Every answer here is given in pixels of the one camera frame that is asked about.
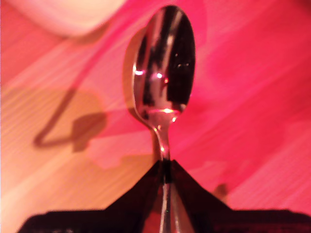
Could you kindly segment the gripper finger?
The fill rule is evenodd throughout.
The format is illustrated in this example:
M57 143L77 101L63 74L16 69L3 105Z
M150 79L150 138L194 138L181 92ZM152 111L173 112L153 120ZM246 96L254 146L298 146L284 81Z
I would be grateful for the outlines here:
M226 204L205 190L176 160L171 161L171 170L177 192L192 219L215 218L231 213Z
M155 162L131 189L106 208L107 216L111 220L142 219L157 193L160 168L160 162Z

